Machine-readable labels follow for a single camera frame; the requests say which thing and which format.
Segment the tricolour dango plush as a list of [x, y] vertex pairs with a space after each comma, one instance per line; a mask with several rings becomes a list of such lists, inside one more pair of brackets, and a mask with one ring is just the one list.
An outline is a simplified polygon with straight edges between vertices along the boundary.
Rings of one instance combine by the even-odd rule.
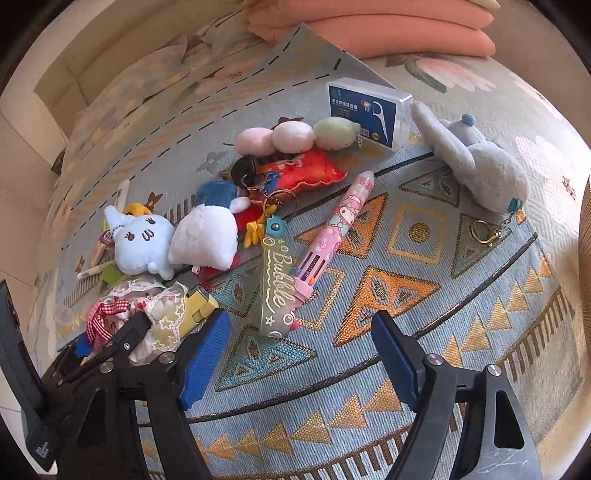
[[288, 120], [274, 129], [252, 127], [235, 137], [233, 148], [242, 156], [266, 157], [276, 152], [296, 155], [312, 147], [327, 151], [349, 148], [361, 137], [359, 123], [341, 117], [325, 118], [314, 126], [300, 120]]

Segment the white yellow highlighter marker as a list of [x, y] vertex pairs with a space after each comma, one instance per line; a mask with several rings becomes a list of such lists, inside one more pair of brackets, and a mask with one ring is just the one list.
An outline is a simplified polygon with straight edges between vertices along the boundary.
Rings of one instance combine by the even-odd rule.
[[128, 197], [130, 187], [130, 180], [125, 179], [123, 180], [117, 187], [116, 195], [115, 195], [115, 202], [114, 207], [119, 212], [122, 213]]

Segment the floral pillow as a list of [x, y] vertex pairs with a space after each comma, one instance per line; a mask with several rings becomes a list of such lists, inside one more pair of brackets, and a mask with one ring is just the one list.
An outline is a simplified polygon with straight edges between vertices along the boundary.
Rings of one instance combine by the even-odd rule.
[[172, 38], [123, 70], [88, 107], [76, 114], [73, 132], [64, 150], [63, 172], [75, 168], [104, 136], [148, 98], [187, 76], [189, 68], [183, 62], [187, 46], [185, 34]]
[[236, 10], [211, 21], [189, 36], [182, 62], [216, 61], [259, 43], [263, 40], [249, 32], [245, 11]]

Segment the floral green bedspread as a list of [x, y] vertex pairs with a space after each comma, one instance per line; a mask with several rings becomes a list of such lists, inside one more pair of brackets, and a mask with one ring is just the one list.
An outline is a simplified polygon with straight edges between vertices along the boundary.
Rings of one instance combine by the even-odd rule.
[[472, 114], [485, 137], [513, 153], [528, 172], [525, 212], [544, 246], [555, 258], [576, 257], [590, 149], [549, 100], [493, 59], [420, 53], [366, 63], [439, 118]]

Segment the blue floss pick box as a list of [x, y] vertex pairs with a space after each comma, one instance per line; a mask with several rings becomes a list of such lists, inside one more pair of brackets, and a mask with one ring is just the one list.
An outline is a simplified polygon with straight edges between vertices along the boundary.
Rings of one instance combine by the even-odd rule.
[[411, 126], [410, 93], [352, 78], [327, 83], [331, 115], [360, 125], [360, 135], [393, 151], [408, 141]]

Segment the white duck plush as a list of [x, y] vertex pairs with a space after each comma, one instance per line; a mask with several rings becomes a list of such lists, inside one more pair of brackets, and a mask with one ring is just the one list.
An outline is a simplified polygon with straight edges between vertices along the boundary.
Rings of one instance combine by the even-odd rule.
[[238, 254], [238, 240], [246, 224], [263, 213], [247, 193], [231, 181], [213, 180], [195, 193], [197, 204], [176, 226], [168, 260], [194, 269], [231, 269]]

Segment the big blue bunny plush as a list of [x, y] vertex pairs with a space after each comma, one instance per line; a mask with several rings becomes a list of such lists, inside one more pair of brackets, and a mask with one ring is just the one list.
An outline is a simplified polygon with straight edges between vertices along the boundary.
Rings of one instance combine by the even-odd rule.
[[425, 143], [479, 205], [497, 214], [512, 214], [523, 208], [529, 196], [524, 167], [485, 138], [473, 115], [466, 113], [453, 122], [438, 119], [420, 101], [411, 105], [411, 115]]

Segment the patterned blue rug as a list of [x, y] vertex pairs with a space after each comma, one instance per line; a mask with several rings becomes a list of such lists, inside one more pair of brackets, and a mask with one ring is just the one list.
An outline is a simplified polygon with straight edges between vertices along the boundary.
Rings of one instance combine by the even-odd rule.
[[[391, 84], [366, 62], [295, 27], [276, 47], [259, 44], [194, 70], [64, 172], [27, 331], [35, 366], [47, 368], [84, 330], [106, 292], [98, 277], [79, 281], [76, 271], [89, 262], [123, 180], [131, 200], [177, 223], [197, 203], [198, 186], [238, 161], [232, 143], [240, 130], [322, 119], [335, 79]], [[370, 337], [370, 318], [381, 309], [455, 366], [498, 364], [534, 440], [543, 441], [583, 381], [576, 257], [555, 258], [525, 207], [514, 216], [480, 207], [418, 132], [398, 151], [363, 141], [332, 161], [349, 179], [373, 170], [376, 183], [286, 339], [259, 334], [259, 248], [242, 250], [232, 271], [177, 278], [187, 288], [204, 285], [232, 321], [204, 399], [187, 413], [212, 474], [385, 477], [413, 415], [394, 395]], [[57, 304], [73, 311], [74, 324], [54, 321]]]

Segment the light blue ghost plush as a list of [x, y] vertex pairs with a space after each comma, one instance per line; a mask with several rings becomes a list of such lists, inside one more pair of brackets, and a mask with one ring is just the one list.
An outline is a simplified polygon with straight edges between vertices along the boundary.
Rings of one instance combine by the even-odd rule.
[[155, 214], [129, 216], [114, 206], [104, 209], [104, 216], [114, 242], [114, 259], [125, 275], [150, 273], [171, 280], [174, 268], [168, 260], [173, 225]]

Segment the clear plastic cup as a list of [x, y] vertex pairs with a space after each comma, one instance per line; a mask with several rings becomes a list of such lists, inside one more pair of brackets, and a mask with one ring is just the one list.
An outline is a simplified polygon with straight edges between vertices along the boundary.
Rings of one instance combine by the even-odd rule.
[[60, 326], [70, 326], [75, 323], [73, 311], [64, 305], [55, 305], [53, 309], [53, 319]]

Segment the right floral pillow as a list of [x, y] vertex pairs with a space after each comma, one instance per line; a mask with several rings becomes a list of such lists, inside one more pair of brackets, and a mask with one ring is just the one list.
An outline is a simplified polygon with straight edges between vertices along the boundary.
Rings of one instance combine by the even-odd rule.
[[245, 11], [236, 10], [211, 21], [189, 36], [182, 62], [216, 61], [259, 43], [263, 40], [249, 32]]

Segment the red embroidered pouch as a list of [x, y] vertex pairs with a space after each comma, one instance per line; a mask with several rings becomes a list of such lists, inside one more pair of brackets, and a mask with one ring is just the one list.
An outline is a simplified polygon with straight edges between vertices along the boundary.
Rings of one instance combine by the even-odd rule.
[[317, 147], [293, 159], [280, 160], [256, 168], [256, 178], [263, 179], [263, 191], [297, 192], [341, 182], [348, 174], [339, 169], [327, 151]]

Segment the white pen with barcode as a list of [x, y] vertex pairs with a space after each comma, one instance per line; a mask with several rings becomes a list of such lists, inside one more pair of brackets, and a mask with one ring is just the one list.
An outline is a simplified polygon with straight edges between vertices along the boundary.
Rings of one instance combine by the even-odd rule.
[[104, 262], [104, 263], [98, 264], [98, 265], [96, 265], [96, 266], [94, 266], [94, 267], [91, 267], [91, 268], [89, 268], [89, 269], [87, 269], [87, 270], [84, 270], [84, 271], [82, 271], [82, 272], [79, 272], [79, 273], [77, 274], [77, 279], [78, 279], [79, 281], [81, 281], [81, 280], [84, 280], [84, 279], [86, 279], [86, 278], [89, 278], [89, 277], [91, 277], [91, 276], [94, 276], [94, 275], [100, 274], [100, 273], [101, 273], [102, 271], [104, 271], [104, 270], [105, 270], [107, 267], [109, 267], [109, 266], [112, 266], [112, 265], [115, 265], [115, 264], [116, 264], [116, 262], [115, 262], [114, 260], [110, 260], [110, 261], [107, 261], [107, 262]]

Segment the green Bubble strap keychain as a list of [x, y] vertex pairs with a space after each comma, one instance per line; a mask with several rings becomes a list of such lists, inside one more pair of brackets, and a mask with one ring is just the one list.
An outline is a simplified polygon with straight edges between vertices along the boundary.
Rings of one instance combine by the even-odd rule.
[[270, 204], [280, 208], [283, 197], [294, 196], [290, 190], [279, 189], [266, 196], [263, 202], [262, 276], [260, 277], [259, 333], [273, 339], [284, 339], [294, 325], [296, 283], [291, 270], [294, 257], [287, 245], [287, 224], [276, 212], [269, 213]]

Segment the golden ribbed plate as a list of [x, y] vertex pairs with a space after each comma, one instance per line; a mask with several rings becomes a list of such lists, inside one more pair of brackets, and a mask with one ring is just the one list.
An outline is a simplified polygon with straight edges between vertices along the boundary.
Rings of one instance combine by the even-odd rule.
[[591, 195], [590, 180], [585, 186], [579, 221], [578, 265], [581, 288], [590, 287]]

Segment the pink multicolour character pen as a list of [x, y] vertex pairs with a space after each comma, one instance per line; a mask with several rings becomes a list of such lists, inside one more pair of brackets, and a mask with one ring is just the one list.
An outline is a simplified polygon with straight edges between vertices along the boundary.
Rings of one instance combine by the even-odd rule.
[[295, 306], [301, 306], [311, 297], [315, 283], [339, 250], [339, 246], [363, 209], [374, 185], [373, 172], [365, 171], [358, 175], [332, 210], [329, 219], [315, 234], [308, 250], [298, 259], [293, 270]]

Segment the folded pink quilt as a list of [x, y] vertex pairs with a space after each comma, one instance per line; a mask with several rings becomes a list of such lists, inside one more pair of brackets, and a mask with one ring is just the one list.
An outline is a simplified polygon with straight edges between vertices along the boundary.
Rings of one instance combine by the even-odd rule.
[[276, 44], [301, 23], [360, 59], [407, 53], [490, 57], [494, 17], [471, 1], [260, 1], [249, 32]]

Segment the yellow tape measure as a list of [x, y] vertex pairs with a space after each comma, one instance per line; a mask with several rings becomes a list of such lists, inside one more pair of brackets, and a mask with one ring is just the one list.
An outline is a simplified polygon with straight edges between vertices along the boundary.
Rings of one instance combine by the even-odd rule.
[[122, 213], [133, 217], [139, 217], [144, 215], [151, 215], [152, 211], [145, 205], [134, 202], [126, 205]]

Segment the left floral pillow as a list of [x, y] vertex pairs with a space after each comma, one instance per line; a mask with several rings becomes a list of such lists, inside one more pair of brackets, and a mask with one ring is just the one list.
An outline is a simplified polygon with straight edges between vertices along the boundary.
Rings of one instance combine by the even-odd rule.
[[123, 70], [88, 107], [76, 114], [73, 132], [64, 150], [63, 172], [75, 168], [104, 136], [148, 98], [187, 76], [189, 68], [183, 62], [187, 46], [185, 34], [172, 38]]

